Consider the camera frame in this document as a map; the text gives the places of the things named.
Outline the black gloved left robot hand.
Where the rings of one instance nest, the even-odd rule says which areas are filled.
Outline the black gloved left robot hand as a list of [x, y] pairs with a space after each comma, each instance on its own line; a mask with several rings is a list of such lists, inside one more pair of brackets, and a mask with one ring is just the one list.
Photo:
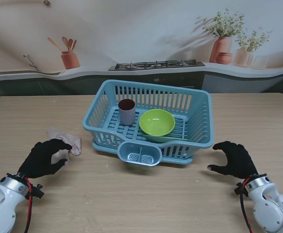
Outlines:
[[61, 159], [52, 164], [51, 158], [60, 150], [71, 150], [72, 146], [60, 139], [51, 139], [45, 142], [38, 142], [32, 148], [30, 154], [17, 171], [17, 174], [26, 178], [40, 178], [46, 175], [53, 175], [59, 171], [67, 161]]

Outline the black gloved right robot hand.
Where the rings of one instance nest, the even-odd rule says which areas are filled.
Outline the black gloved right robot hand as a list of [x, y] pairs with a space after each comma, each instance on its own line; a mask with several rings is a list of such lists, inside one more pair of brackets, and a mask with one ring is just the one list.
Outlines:
[[247, 179], [258, 175], [258, 171], [247, 150], [242, 144], [224, 141], [216, 143], [213, 150], [221, 150], [227, 158], [226, 166], [208, 165], [207, 169], [222, 175], [231, 175], [239, 179]]

